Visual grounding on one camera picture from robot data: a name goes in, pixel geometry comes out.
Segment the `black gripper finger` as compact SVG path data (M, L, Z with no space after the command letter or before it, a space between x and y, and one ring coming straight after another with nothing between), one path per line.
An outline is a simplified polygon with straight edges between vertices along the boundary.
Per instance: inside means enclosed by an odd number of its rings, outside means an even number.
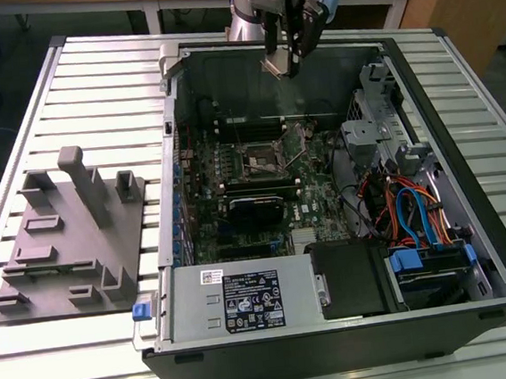
M271 56L277 51L279 14L275 12L261 12L262 28L264 31L264 46L266 55Z
M288 77L300 70L302 59L317 46L326 25L324 5L317 0L286 0L283 21L289 52Z

